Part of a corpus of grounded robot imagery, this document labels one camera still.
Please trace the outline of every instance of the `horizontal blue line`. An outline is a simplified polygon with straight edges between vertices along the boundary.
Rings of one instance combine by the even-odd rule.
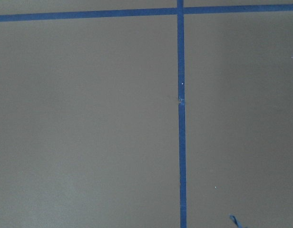
[[[237,12],[277,12],[293,11],[293,4],[286,5],[251,5],[251,6],[212,6],[212,7],[187,7],[184,14],[203,13],[237,13]]]
[[[183,10],[184,10],[184,14],[293,11],[293,4],[187,7],[187,8],[183,8]],[[176,15],[176,14],[177,14],[177,8],[31,13],[31,14],[0,15],[0,22],[23,21],[23,20],[55,20],[55,19],[79,19],[79,18],[156,16],[156,15]]]
[[[175,15],[175,14],[177,14],[176,8],[122,9],[122,10],[60,12],[60,13],[32,13],[32,14],[0,15],[0,22],[23,21],[23,20],[131,17],[131,16],[150,16],[150,15],[155,16],[155,15]]]

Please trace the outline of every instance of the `gray surface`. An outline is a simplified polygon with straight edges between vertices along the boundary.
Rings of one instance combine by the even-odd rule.
[[[179,227],[176,16],[0,23],[0,228]]]
[[[0,15],[176,7],[176,0],[0,0]]]
[[[293,4],[293,0],[184,0],[185,7]]]
[[[293,228],[293,12],[185,22],[188,227]]]

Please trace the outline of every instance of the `blue stripe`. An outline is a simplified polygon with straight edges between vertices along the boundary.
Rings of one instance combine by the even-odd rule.
[[[180,228],[186,228],[186,107],[184,1],[177,0]]]
[[[23,20],[55,20],[55,19],[78,19],[78,18],[109,18],[109,17],[130,17],[130,16],[154,16],[154,15],[175,15],[176,8],[160,9],[124,9],[124,10],[102,10],[62,13],[33,13],[0,15],[0,22],[23,21]]]
[[[212,6],[212,7],[187,7],[187,8],[184,8],[184,14],[237,13],[237,12],[277,12],[277,11],[293,11],[293,4],[251,5],[251,6]]]

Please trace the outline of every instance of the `small blue object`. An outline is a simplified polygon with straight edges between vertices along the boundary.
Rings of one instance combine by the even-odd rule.
[[[236,219],[234,215],[230,215],[230,219],[237,225],[238,228],[243,228],[242,224]]]

